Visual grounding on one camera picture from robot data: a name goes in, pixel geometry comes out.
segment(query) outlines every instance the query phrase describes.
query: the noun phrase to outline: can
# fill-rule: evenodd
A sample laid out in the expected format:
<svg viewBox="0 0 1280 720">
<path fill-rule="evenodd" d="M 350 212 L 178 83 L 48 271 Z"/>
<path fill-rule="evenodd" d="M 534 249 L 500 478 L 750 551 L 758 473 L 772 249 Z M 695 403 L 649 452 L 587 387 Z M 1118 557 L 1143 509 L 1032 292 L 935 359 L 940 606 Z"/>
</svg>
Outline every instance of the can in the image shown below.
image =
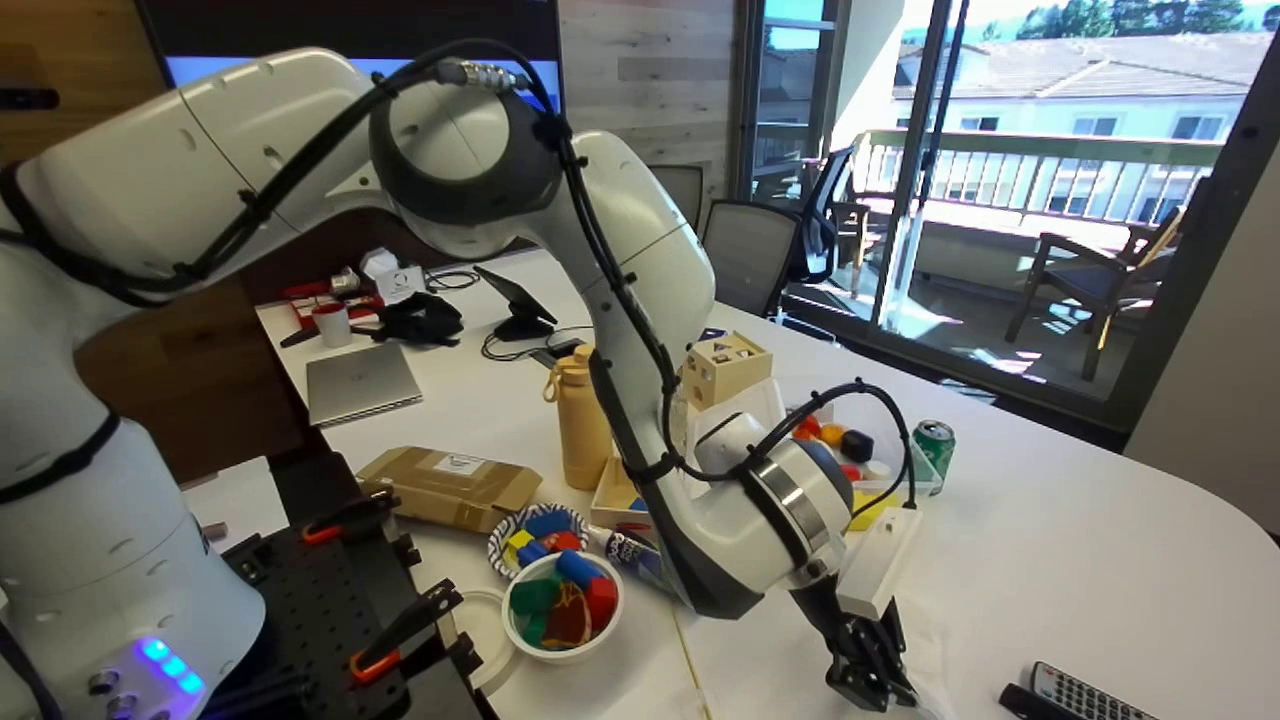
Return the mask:
<svg viewBox="0 0 1280 720">
<path fill-rule="evenodd" d="M 951 457 L 955 457 L 955 432 L 943 419 L 924 419 L 910 427 L 910 442 L 921 448 L 921 457 L 926 459 L 933 474 L 935 474 L 935 490 L 949 478 Z"/>
</svg>

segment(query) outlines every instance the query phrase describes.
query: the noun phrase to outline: cup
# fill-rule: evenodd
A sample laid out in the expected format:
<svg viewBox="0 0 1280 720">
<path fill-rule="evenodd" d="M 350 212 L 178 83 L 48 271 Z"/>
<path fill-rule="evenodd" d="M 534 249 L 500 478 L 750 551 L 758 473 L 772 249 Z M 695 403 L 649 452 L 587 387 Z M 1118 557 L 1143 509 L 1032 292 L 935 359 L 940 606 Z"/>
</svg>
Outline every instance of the cup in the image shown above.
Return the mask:
<svg viewBox="0 0 1280 720">
<path fill-rule="evenodd" d="M 325 349 L 345 349 L 350 344 L 350 321 L 345 303 L 325 303 L 317 308 L 317 328 Z"/>
</svg>

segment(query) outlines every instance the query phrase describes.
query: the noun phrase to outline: black device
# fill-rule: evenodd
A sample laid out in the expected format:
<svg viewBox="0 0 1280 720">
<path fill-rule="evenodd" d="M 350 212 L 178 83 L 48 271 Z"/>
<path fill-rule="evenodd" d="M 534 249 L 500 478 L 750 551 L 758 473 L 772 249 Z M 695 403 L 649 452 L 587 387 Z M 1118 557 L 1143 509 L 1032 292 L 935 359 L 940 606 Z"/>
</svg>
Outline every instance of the black device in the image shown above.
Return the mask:
<svg viewBox="0 0 1280 720">
<path fill-rule="evenodd" d="M 1044 660 L 1032 665 L 1029 684 L 1006 684 L 1000 703 L 1022 720 L 1154 720 L 1118 696 L 1051 668 Z"/>
<path fill-rule="evenodd" d="M 491 285 L 504 300 L 507 300 L 507 321 L 497 323 L 497 341 L 534 341 L 534 334 L 553 334 L 555 333 L 555 316 L 530 300 L 520 285 L 486 271 L 474 264 L 474 277 L 482 277 L 482 285 Z"/>
</svg>

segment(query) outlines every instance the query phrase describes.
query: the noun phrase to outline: window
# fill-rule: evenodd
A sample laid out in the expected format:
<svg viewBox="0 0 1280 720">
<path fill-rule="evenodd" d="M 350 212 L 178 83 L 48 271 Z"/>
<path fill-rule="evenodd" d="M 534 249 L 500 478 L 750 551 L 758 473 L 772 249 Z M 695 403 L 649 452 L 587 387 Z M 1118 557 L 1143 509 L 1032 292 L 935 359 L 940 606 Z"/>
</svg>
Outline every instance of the window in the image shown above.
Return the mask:
<svg viewBox="0 0 1280 720">
<path fill-rule="evenodd" d="M 1116 114 L 1074 114 L 1074 137 L 1116 137 Z"/>
<path fill-rule="evenodd" d="M 1000 114 L 958 114 L 958 126 L 963 126 L 963 133 L 995 133 L 995 126 L 1000 126 Z"/>
<path fill-rule="evenodd" d="M 1170 140 L 1216 140 L 1219 126 L 1223 120 L 1216 114 L 1175 114 Z"/>
</svg>

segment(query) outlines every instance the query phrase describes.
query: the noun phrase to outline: table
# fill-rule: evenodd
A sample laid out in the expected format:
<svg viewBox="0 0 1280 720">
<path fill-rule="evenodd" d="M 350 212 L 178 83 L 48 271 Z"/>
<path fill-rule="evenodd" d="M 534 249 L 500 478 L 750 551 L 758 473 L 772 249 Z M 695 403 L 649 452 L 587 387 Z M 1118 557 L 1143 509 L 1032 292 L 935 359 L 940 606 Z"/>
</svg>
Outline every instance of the table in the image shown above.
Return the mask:
<svg viewBox="0 0 1280 720">
<path fill-rule="evenodd" d="M 541 296 L 559 328 L 587 334 L 587 313 L 544 252 L 486 264 Z M 534 359 L 479 359 L 479 334 L 504 300 L 474 285 L 448 296 L 462 308 L 462 344 L 406 353 L 422 398 L 325 427 L 362 466 L 391 442 L 426 442 L 544 473 L 541 500 L 582 509 L 559 474 L 555 406 L 541 398 Z M 271 341 L 291 333 L 287 308 L 262 303 Z M 864 374 L 887 387 L 909 419 L 949 419 L 958 434 L 943 497 L 926 500 L 901 585 L 910 680 L 924 710 L 1002 715 L 995 696 L 1032 660 L 1051 660 L 1154 715 L 1277 715 L 1280 684 L 1280 551 L 1245 513 L 1205 487 L 895 366 L 873 364 L 755 316 L 717 308 L 775 353 L 785 403 Z M 279 353 L 304 387 L 304 364 L 332 349 Z M 868 398 L 839 398 L 836 419 L 887 442 Z M 500 586 L 479 536 L 416 527 L 419 586 Z M 579 668 L 524 660 L 491 703 L 504 715 L 854 715 L 823 688 L 826 651 L 785 586 L 745 621 L 702 621 L 628 585 L 621 636 Z"/>
</svg>

